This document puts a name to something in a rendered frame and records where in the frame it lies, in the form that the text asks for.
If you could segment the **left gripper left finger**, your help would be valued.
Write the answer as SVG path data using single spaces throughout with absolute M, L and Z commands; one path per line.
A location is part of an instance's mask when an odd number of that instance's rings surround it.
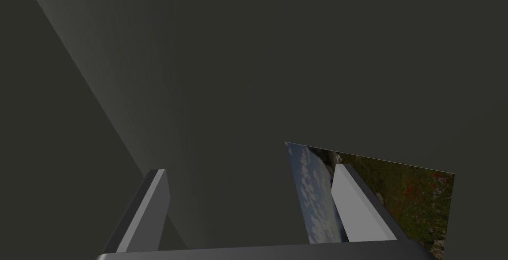
M 150 170 L 116 225 L 103 253 L 156 251 L 169 204 L 166 170 Z

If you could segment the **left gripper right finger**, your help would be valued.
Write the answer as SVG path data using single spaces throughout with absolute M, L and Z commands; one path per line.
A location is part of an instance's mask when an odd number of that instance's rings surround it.
M 351 164 L 335 165 L 331 194 L 350 242 L 408 240 Z

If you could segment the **landscape picture on wall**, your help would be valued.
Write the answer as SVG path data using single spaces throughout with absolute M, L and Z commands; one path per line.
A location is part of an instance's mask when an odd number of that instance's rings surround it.
M 454 174 L 286 143 L 309 242 L 350 242 L 331 187 L 335 165 L 351 164 L 409 240 L 444 260 Z

